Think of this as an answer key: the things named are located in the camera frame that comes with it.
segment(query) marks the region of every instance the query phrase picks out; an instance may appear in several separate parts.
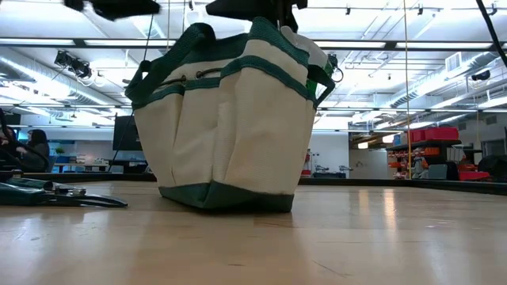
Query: cable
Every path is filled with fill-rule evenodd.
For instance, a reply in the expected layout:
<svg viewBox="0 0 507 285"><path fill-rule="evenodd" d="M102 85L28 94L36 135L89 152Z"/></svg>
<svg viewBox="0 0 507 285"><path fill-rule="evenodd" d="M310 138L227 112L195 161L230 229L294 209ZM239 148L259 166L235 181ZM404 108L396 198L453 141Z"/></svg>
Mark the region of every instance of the cable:
<svg viewBox="0 0 507 285"><path fill-rule="evenodd" d="M170 39L170 24L171 24L171 1L167 2L167 46L166 52L169 51L169 39Z"/></svg>
<svg viewBox="0 0 507 285"><path fill-rule="evenodd" d="M144 48L143 61L146 60L146 53L148 52L148 44L150 43L150 36L151 36L151 27L153 27L153 17L154 17L154 14L151 14L150 29L148 30L148 37L146 39L146 47Z"/></svg>
<svg viewBox="0 0 507 285"><path fill-rule="evenodd" d="M406 136L407 136L407 142L409 146L409 163L408 163L408 169L409 169L409 180L412 180L412 142L410 140L410 107L409 107L409 36L408 36L408 29L406 24L406 0L403 0L403 18L405 21L405 88L406 88Z"/></svg>
<svg viewBox="0 0 507 285"><path fill-rule="evenodd" d="M500 40L498 40L497 33L494 31L493 22L491 21L490 15L488 15L488 12L486 11L484 3L482 3L482 0L475 1L477 2L478 9L481 11L482 17L484 18L486 25L488 26L488 31L490 31L491 39L493 40L493 45L497 50L497 52L500 54L501 60L504 62L505 67L507 67L507 56L505 55L505 52L501 48Z"/></svg>

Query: red object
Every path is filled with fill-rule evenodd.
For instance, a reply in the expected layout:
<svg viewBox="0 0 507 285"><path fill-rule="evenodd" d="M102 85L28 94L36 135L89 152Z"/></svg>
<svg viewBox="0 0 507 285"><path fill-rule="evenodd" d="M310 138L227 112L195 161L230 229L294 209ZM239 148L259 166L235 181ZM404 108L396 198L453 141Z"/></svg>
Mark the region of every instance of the red object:
<svg viewBox="0 0 507 285"><path fill-rule="evenodd" d="M458 165L459 171L475 171L477 170L477 166L472 164L460 164Z"/></svg>
<svg viewBox="0 0 507 285"><path fill-rule="evenodd" d="M425 139L456 140L459 132L456 127L432 127L425 130Z"/></svg>
<svg viewBox="0 0 507 285"><path fill-rule="evenodd" d="M473 181L489 177L490 174L487 172L475 172L475 171L461 171L459 172L459 179L461 181Z"/></svg>
<svg viewBox="0 0 507 285"><path fill-rule="evenodd" d="M413 130L410 131L410 142L411 143L417 143L422 142L426 140L425 138L425 131L426 130Z"/></svg>
<svg viewBox="0 0 507 285"><path fill-rule="evenodd" d="M389 162L389 167L399 168L399 167L402 167L402 165L399 162Z"/></svg>

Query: computer screen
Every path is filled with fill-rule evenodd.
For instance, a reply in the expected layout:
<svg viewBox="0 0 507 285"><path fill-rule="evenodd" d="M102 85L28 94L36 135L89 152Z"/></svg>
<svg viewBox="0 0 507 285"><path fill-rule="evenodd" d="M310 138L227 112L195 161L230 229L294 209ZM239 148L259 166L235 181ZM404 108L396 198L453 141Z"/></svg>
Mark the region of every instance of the computer screen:
<svg viewBox="0 0 507 285"><path fill-rule="evenodd" d="M137 133L137 127L135 126L135 120L132 117L129 123L128 118L129 116L118 116L115 120L112 140L113 150L143 150L139 134Z"/></svg>

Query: bag pocket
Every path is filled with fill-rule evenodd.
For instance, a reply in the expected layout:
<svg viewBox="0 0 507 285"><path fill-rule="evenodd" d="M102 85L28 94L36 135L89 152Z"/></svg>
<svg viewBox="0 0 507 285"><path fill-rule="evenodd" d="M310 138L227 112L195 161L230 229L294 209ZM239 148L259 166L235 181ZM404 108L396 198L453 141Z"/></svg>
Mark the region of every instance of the bag pocket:
<svg viewBox="0 0 507 285"><path fill-rule="evenodd" d="M151 94L144 103L132 104L144 156L158 186L176 185L172 174L173 145L184 92L183 85L171 85Z"/></svg>

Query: person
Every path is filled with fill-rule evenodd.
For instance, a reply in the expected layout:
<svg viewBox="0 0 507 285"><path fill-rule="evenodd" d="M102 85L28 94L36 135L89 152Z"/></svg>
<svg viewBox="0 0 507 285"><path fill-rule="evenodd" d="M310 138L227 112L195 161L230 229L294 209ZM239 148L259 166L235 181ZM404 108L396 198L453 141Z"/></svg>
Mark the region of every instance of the person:
<svg viewBox="0 0 507 285"><path fill-rule="evenodd" d="M28 146L32 147L34 150L42 154L46 159L49 158L49 145L48 145L48 137L46 133L42 130L31 130L29 131L29 142ZM24 166L25 172L43 172L44 169L44 160L37 154L33 152L27 151L24 147L19 146L16 148L21 154L20 162Z"/></svg>

